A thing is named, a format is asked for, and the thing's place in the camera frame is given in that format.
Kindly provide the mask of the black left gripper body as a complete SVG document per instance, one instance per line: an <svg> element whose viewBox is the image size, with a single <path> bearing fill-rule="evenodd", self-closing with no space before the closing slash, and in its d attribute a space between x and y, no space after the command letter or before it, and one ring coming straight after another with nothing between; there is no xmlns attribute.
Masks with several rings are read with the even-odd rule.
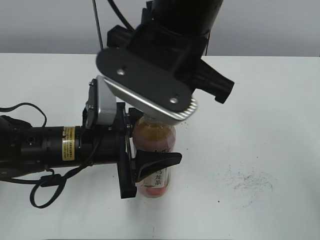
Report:
<svg viewBox="0 0 320 240"><path fill-rule="evenodd" d="M91 165L116 164L120 197L134 198L137 187L131 167L130 122L126 114L125 103L116 104L116 116L112 125L96 125L83 129L81 133L81 154L86 157L97 147L90 160Z"/></svg>

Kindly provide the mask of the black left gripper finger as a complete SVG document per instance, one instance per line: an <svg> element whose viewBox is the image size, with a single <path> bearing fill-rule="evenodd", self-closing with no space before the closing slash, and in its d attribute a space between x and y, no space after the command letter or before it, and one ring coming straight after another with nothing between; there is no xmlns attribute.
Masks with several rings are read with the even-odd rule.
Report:
<svg viewBox="0 0 320 240"><path fill-rule="evenodd" d="M157 171L180 164L179 152L148 152L137 150L134 158L134 181L144 180Z"/></svg>
<svg viewBox="0 0 320 240"><path fill-rule="evenodd" d="M138 122L144 116L144 113L136 109L135 107L129 107L127 116L128 116L129 122L132 125L135 125L136 122Z"/></svg>

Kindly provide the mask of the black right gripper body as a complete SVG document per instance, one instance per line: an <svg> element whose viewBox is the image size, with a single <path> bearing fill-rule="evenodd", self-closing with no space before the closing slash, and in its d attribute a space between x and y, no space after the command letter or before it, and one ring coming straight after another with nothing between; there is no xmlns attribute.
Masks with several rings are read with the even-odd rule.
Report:
<svg viewBox="0 0 320 240"><path fill-rule="evenodd" d="M143 73L155 70L224 103L235 83L202 60L206 40L204 35L170 31L154 20L144 21L134 30L116 25L107 32L107 47L118 50L122 61Z"/></svg>

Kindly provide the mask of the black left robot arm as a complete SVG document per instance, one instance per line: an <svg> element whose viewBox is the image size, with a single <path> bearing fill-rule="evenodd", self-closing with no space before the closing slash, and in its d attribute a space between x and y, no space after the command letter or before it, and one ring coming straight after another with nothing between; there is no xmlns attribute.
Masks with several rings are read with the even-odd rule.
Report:
<svg viewBox="0 0 320 240"><path fill-rule="evenodd" d="M67 180L86 167L116 164L123 199L136 196L136 183L151 174L177 165L180 153L151 153L139 150L131 156L133 125L142 113L116 105L111 125L33 127L28 122L3 115L0 118L0 179L22 184L22 176L47 171L31 180L35 187L56 186L59 196Z"/></svg>

